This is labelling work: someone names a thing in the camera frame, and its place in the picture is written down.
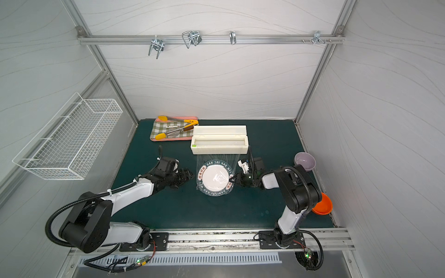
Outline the cream plastic wrap dispenser box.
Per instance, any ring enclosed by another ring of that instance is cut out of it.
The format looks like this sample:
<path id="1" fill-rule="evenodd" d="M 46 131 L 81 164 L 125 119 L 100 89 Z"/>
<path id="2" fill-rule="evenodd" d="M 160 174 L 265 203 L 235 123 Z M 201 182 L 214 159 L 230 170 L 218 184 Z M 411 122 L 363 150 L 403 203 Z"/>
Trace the cream plastic wrap dispenser box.
<path id="1" fill-rule="evenodd" d="M 194 155 L 245 155 L 249 150 L 247 127 L 195 126 L 191 150 Z"/>

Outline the metal u-bolt clamp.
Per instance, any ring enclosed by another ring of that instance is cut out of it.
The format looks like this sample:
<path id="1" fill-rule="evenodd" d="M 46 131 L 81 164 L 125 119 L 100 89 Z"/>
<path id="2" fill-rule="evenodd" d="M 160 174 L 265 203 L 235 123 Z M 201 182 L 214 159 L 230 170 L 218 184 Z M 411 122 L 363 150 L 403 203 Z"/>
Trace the metal u-bolt clamp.
<path id="1" fill-rule="evenodd" d="M 197 46 L 202 42 L 202 37 L 199 31 L 186 31 L 182 33 L 181 37 L 187 49 L 192 45 Z"/>
<path id="2" fill-rule="evenodd" d="M 156 53 L 156 59 L 159 59 L 159 56 L 164 51 L 164 48 L 165 48 L 164 42 L 155 37 L 154 39 L 151 40 L 148 55 L 150 56 L 152 53 Z"/>

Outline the orange bowl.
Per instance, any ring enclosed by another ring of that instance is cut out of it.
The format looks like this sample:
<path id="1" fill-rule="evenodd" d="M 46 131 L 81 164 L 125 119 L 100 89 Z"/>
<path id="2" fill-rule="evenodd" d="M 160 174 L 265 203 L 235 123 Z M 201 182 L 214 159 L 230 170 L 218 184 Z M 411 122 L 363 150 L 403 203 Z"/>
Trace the orange bowl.
<path id="1" fill-rule="evenodd" d="M 317 215 L 328 215 L 332 210 L 333 203 L 325 193 L 322 193 L 322 200 L 312 208 L 312 212 Z"/>

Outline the yellow handled tongs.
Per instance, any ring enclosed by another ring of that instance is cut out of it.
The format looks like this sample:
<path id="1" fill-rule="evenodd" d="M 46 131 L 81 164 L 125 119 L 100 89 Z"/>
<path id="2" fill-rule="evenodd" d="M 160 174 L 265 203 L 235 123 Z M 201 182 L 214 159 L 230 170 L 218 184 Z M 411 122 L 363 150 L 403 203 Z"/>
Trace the yellow handled tongs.
<path id="1" fill-rule="evenodd" d="M 170 137 L 176 133 L 188 132 L 188 131 L 192 130 L 196 125 L 199 124 L 198 120 L 184 120 L 184 123 L 186 123 L 185 126 L 177 128 L 175 130 L 167 131 L 165 133 L 158 134 L 155 136 L 155 139 L 163 140 L 163 139 L 166 139 L 167 137 Z"/>

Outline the clear plastic wrap sheet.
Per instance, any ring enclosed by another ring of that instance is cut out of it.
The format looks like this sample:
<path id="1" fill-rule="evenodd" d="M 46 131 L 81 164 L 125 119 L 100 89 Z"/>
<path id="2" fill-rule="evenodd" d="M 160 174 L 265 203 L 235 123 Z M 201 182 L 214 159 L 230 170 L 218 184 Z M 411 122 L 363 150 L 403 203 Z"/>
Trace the clear plastic wrap sheet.
<path id="1" fill-rule="evenodd" d="M 240 160 L 239 154 L 211 154 L 197 156 L 197 190 L 210 197 L 229 194 L 234 187 Z"/>

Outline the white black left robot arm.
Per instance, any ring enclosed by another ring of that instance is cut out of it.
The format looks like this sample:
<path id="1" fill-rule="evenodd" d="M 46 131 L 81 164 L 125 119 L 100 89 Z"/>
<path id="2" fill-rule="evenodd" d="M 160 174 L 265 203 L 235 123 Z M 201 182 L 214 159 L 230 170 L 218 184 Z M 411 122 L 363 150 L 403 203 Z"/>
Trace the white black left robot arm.
<path id="1" fill-rule="evenodd" d="M 151 247 L 150 228 L 137 220 L 118 221 L 116 215 L 165 188 L 177 189 L 193 179 L 188 168 L 181 168 L 177 159 L 162 157 L 147 173 L 132 182 L 104 193 L 83 193 L 78 200 L 53 213 L 52 219 L 66 212 L 58 234 L 52 230 L 52 220 L 45 227 L 47 237 L 55 244 L 75 247 L 92 253 L 103 246 L 120 244 L 131 251 Z"/>

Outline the metal U-bolt clamp middle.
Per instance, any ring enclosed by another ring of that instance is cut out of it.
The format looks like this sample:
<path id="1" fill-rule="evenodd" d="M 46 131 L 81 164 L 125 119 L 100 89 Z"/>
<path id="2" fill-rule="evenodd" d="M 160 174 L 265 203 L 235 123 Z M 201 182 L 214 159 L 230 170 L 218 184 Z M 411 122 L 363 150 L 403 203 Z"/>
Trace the metal U-bolt clamp middle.
<path id="1" fill-rule="evenodd" d="M 199 31 L 186 31 L 182 33 L 181 37 L 187 49 L 192 45 L 197 46 L 202 42 L 202 37 Z"/>

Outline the white slotted vent strip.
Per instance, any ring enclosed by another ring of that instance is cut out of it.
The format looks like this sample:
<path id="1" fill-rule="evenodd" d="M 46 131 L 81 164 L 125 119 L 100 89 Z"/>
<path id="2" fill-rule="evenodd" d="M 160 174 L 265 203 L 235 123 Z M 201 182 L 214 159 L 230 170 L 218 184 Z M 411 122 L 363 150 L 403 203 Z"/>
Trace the white slotted vent strip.
<path id="1" fill-rule="evenodd" d="M 143 256 L 136 254 L 110 255 L 92 262 L 95 265 L 116 267 L 141 264 Z M 185 266 L 185 265 L 263 265 L 281 264 L 282 260 L 277 252 L 259 253 L 170 253 L 156 254 L 146 263 L 147 266 Z"/>

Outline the aluminium top rail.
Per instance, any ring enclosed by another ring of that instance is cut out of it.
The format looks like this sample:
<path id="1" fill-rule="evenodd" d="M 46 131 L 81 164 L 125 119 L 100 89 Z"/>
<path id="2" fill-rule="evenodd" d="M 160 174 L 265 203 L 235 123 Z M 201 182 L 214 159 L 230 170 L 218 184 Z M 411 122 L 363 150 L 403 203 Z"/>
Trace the aluminium top rail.
<path id="1" fill-rule="evenodd" d="M 150 45 L 151 40 L 157 37 L 166 46 L 185 45 L 181 35 L 92 35 L 89 37 L 79 37 L 78 41 L 82 45 Z M 223 35 L 201 35 L 201 45 L 231 45 L 229 34 Z M 311 39 L 309 35 L 242 35 L 236 33 L 235 45 L 296 45 L 304 44 L 302 39 Z M 345 36 L 322 35 L 324 39 L 331 39 L 329 44 L 342 44 L 346 41 Z"/>

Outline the metal bracket clamp right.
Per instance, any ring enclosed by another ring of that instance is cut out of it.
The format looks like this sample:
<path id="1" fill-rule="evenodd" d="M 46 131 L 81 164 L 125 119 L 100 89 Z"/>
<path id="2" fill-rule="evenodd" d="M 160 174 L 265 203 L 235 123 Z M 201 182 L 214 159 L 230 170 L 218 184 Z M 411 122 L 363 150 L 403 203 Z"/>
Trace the metal bracket clamp right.
<path id="1" fill-rule="evenodd" d="M 324 38 L 322 38 L 322 35 L 321 35 L 320 31 L 316 31 L 311 39 L 307 39 L 307 40 L 306 39 L 302 39 L 301 41 L 304 44 L 311 43 L 313 45 L 318 45 L 318 44 L 325 45 L 325 44 L 331 43 L 331 39 L 324 39 Z"/>

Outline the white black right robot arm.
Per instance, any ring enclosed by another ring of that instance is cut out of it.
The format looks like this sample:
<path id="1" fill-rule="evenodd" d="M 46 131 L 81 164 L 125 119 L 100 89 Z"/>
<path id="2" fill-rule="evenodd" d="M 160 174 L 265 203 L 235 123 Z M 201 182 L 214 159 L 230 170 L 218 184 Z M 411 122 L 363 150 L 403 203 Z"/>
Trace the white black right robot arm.
<path id="1" fill-rule="evenodd" d="M 272 238 L 278 247 L 290 247 L 301 233 L 301 223 L 322 201 L 322 192 L 308 174 L 307 168 L 296 163 L 277 170 L 267 170 L 261 158 L 242 159 L 238 166 L 241 172 L 231 177 L 229 182 L 262 190 L 280 190 L 285 209 L 275 224 Z"/>

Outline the lilac ceramic bowl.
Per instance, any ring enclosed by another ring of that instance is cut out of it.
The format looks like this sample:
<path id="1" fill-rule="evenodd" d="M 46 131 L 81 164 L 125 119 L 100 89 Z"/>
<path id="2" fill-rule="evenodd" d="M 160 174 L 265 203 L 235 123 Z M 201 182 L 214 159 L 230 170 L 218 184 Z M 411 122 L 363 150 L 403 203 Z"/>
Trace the lilac ceramic bowl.
<path id="1" fill-rule="evenodd" d="M 316 168 L 315 158 L 307 152 L 299 152 L 294 157 L 294 163 L 301 165 L 305 171 L 312 171 Z"/>

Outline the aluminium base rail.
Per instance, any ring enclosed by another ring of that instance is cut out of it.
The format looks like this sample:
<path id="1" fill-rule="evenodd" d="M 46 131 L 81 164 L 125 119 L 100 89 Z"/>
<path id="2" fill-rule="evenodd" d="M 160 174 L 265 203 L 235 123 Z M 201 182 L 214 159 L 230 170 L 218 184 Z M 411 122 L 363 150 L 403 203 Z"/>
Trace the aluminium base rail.
<path id="1" fill-rule="evenodd" d="M 287 246 L 281 247 L 272 229 L 177 229 L 154 230 L 151 237 L 157 252 L 249 252 L 249 251 L 303 251 L 303 248 L 324 251 L 354 251 L 355 245 L 345 228 L 308 229 L 311 235 L 297 234 Z"/>

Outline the pink tray checkered cloth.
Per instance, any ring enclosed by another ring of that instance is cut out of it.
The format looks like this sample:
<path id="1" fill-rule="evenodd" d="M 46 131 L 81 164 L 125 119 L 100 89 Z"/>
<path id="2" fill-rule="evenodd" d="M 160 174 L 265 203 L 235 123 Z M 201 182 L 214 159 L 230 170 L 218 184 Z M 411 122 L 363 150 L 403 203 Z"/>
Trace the pink tray checkered cloth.
<path id="1" fill-rule="evenodd" d="M 150 140 L 159 142 L 159 141 L 190 141 L 193 136 L 194 129 L 188 132 L 176 133 L 170 137 L 167 137 L 163 140 L 156 140 L 155 136 L 161 133 L 165 133 L 170 130 L 175 130 L 177 128 L 183 127 L 186 125 L 184 120 L 198 120 L 197 117 L 167 117 L 167 116 L 159 116 L 156 118 L 153 124 L 153 128 L 150 134 Z"/>

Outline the white plate green rim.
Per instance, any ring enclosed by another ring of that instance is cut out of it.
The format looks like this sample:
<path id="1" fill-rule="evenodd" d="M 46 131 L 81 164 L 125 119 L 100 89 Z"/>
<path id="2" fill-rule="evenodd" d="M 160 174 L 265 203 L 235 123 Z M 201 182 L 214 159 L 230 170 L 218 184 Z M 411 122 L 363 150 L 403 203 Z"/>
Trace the white plate green rim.
<path id="1" fill-rule="evenodd" d="M 234 187 L 230 182 L 235 176 L 234 169 L 225 161 L 209 160 L 198 168 L 197 174 L 197 190 L 207 196 L 223 196 L 229 194 Z"/>

